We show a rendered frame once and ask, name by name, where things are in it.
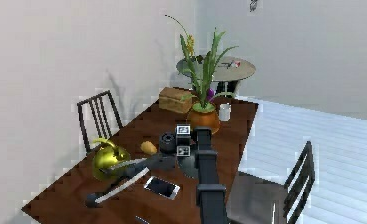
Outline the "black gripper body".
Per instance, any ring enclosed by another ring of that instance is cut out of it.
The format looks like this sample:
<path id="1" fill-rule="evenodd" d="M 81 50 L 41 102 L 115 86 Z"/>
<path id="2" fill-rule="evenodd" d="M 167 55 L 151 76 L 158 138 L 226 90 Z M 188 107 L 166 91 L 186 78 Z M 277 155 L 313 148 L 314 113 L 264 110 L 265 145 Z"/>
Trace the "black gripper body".
<path id="1" fill-rule="evenodd" d="M 176 139 L 175 134 L 165 132 L 159 137 L 159 147 L 157 152 L 149 155 L 145 164 L 150 170 L 170 170 L 175 167 L 176 160 Z"/>

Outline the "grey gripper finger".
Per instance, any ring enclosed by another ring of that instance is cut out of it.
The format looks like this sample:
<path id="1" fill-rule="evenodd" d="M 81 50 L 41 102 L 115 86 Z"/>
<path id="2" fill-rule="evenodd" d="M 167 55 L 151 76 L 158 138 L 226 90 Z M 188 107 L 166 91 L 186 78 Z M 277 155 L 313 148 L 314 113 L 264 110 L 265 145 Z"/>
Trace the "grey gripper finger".
<path id="1" fill-rule="evenodd" d="M 144 168 L 143 170 L 139 171 L 136 175 L 125 181 L 120 186 L 113 188 L 112 190 L 105 191 L 104 193 L 93 193 L 89 194 L 86 198 L 85 205 L 88 208 L 95 208 L 100 203 L 104 202 L 105 200 L 115 196 L 119 192 L 123 191 L 124 189 L 128 188 L 143 176 L 145 176 L 149 172 L 148 168 Z"/>
<path id="2" fill-rule="evenodd" d="M 137 165 L 143 161 L 145 161 L 145 158 L 122 161 L 117 164 L 110 165 L 107 168 L 99 168 L 99 171 L 101 171 L 105 175 L 119 175 L 123 173 L 124 170 L 128 168 L 130 165 Z"/>

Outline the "yellow-brown potato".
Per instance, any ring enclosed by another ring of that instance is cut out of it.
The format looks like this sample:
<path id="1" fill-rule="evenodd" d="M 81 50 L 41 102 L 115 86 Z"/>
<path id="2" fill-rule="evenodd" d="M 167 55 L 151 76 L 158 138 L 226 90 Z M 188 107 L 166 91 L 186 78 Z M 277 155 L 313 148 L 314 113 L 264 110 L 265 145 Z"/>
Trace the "yellow-brown potato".
<path id="1" fill-rule="evenodd" d="M 151 143 L 150 141 L 142 142 L 141 143 L 141 150 L 145 154 L 149 154 L 149 155 L 153 155 L 157 152 L 156 146 L 153 143 Z"/>

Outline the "white-edged black cellphone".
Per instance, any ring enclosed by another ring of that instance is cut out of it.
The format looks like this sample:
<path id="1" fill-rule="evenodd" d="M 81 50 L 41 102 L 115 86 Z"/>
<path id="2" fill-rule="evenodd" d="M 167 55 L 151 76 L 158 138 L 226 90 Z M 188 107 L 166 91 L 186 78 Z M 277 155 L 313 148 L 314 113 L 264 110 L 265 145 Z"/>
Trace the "white-edged black cellphone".
<path id="1" fill-rule="evenodd" d="M 151 176 L 147 180 L 144 188 L 170 200 L 174 200 L 180 190 L 178 185 L 155 176 Z"/>

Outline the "dark grey round plate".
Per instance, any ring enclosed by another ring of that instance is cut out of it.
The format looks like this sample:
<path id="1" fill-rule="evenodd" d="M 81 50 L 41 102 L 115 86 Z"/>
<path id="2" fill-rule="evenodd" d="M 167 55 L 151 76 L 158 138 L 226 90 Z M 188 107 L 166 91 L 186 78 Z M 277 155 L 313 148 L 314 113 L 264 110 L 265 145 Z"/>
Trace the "dark grey round plate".
<path id="1" fill-rule="evenodd" d="M 198 169 L 195 167 L 194 156 L 178 157 L 177 162 L 178 167 L 186 177 L 193 179 L 198 178 Z"/>

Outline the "brown bread loaf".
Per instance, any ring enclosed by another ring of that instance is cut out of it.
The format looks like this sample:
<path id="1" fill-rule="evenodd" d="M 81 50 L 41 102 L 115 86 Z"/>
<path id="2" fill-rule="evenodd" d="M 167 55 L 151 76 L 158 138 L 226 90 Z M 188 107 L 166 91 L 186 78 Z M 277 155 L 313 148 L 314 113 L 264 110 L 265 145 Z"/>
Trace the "brown bread loaf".
<path id="1" fill-rule="evenodd" d="M 183 100 L 182 97 L 189 94 L 190 92 L 186 90 L 165 87 L 159 93 L 159 108 L 185 114 L 192 107 L 192 99 Z"/>

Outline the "house plant in orange pot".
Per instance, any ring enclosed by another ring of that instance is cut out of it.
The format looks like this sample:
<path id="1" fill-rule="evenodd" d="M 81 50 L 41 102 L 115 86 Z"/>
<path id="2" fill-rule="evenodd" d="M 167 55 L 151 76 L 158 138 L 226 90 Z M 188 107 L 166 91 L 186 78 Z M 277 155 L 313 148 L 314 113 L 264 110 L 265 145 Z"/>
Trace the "house plant in orange pot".
<path id="1" fill-rule="evenodd" d="M 183 30 L 183 34 L 180 35 L 180 45 L 184 58 L 177 70 L 180 74 L 190 75 L 194 89 L 193 93 L 182 96 L 181 100 L 196 99 L 187 114 L 187 122 L 190 124 L 191 129 L 206 126 L 215 134 L 220 129 L 220 120 L 212 100 L 221 95 L 234 96 L 234 93 L 223 91 L 211 97 L 208 97 L 208 93 L 220 60 L 228 51 L 234 49 L 234 46 L 226 48 L 222 53 L 218 53 L 218 46 L 225 31 L 218 32 L 214 30 L 211 49 L 202 60 L 199 60 L 194 51 L 194 37 L 187 32 L 176 18 L 170 15 L 166 15 L 166 17 L 174 20 Z"/>

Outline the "brown wooden dining table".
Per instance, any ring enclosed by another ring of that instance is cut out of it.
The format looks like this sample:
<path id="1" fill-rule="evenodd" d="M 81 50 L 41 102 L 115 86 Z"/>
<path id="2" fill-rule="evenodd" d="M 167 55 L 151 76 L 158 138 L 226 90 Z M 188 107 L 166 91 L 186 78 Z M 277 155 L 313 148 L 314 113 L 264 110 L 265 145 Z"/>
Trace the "brown wooden dining table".
<path id="1" fill-rule="evenodd" d="M 212 146 L 218 152 L 219 182 L 231 187 L 258 105 L 224 97 L 215 99 L 214 103 L 231 105 L 230 120 L 223 122 L 212 136 Z M 151 171 L 100 207 L 88 208 L 87 195 L 102 192 L 111 184 L 92 176 L 93 157 L 89 154 L 22 210 L 40 224 L 140 224 L 137 217 L 150 224 L 201 224 L 196 205 L 198 181 L 186 177 L 179 168 Z M 146 190 L 144 184 L 152 176 L 178 185 L 180 191 L 176 198 L 169 200 Z"/>

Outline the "black slatted chair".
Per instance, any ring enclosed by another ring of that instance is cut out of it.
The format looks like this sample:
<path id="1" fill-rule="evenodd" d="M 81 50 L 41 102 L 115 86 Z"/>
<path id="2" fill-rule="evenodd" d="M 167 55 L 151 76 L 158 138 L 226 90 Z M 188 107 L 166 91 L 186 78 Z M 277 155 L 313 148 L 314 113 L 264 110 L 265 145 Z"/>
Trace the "black slatted chair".
<path id="1" fill-rule="evenodd" d="M 307 141 L 284 184 L 239 172 L 226 210 L 230 224 L 296 224 L 315 182 L 313 148 Z"/>
<path id="2" fill-rule="evenodd" d="M 98 137 L 99 138 L 101 137 L 111 138 L 113 136 L 109 122 L 108 122 L 108 117 L 106 114 L 105 106 L 103 103 L 104 97 L 107 97 L 109 100 L 109 103 L 112 107 L 113 114 L 116 120 L 116 124 L 118 125 L 119 128 L 123 127 L 118 109 L 115 105 L 114 98 L 110 90 L 104 91 L 95 96 L 92 96 L 90 98 L 87 98 L 85 100 L 78 102 L 77 109 L 78 109 L 79 126 L 81 129 L 81 134 L 82 134 L 82 139 L 83 139 L 83 143 L 85 146 L 86 154 L 91 153 L 93 149 L 90 146 L 87 129 L 85 126 L 85 120 L 84 120 L 84 114 L 83 114 L 84 105 L 88 105 L 91 110 L 92 118 L 95 124 L 95 128 L 96 128 Z"/>

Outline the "white cup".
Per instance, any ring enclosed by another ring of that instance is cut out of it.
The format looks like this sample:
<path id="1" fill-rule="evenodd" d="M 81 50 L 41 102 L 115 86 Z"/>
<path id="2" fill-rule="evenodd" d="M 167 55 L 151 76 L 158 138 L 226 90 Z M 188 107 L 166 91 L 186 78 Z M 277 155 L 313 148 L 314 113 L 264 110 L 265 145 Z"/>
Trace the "white cup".
<path id="1" fill-rule="evenodd" d="M 231 117 L 231 105 L 229 103 L 221 104 L 219 106 L 219 120 L 229 121 Z"/>

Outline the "round beige side table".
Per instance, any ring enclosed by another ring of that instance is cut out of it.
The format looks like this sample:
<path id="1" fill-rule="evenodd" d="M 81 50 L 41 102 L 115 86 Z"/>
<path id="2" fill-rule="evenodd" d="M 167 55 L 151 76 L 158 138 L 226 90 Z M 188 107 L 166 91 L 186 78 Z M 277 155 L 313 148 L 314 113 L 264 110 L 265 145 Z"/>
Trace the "round beige side table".
<path id="1" fill-rule="evenodd" d="M 229 68 L 226 69 L 225 67 L 220 67 L 221 63 L 223 62 L 231 62 L 232 60 L 241 61 L 241 65 L 238 68 Z M 193 62 L 195 71 L 196 71 L 196 77 L 198 78 L 198 83 L 202 79 L 202 72 L 203 72 L 203 64 L 199 64 L 198 62 Z M 185 61 L 185 59 L 180 60 L 176 68 L 179 72 L 188 69 L 188 64 Z M 231 93 L 232 94 L 226 94 L 226 95 L 220 95 L 225 96 L 228 98 L 235 98 L 237 88 L 240 84 L 240 81 L 246 78 L 251 77 L 256 71 L 256 67 L 251 64 L 250 62 L 246 60 L 242 60 L 240 58 L 235 58 L 231 56 L 224 56 L 220 62 L 218 63 L 217 67 L 215 68 L 215 71 L 212 76 L 212 82 L 218 83 L 215 93 Z"/>

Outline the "red and white small object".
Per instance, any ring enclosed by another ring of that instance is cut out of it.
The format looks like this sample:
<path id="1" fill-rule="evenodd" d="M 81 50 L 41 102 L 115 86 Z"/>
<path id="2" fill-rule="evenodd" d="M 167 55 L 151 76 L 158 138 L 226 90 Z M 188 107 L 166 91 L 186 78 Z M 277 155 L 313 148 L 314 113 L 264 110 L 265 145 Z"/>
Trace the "red and white small object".
<path id="1" fill-rule="evenodd" d="M 220 67 L 225 67 L 226 69 L 229 68 L 238 68 L 241 65 L 241 61 L 232 60 L 231 62 L 223 62 L 221 63 Z"/>

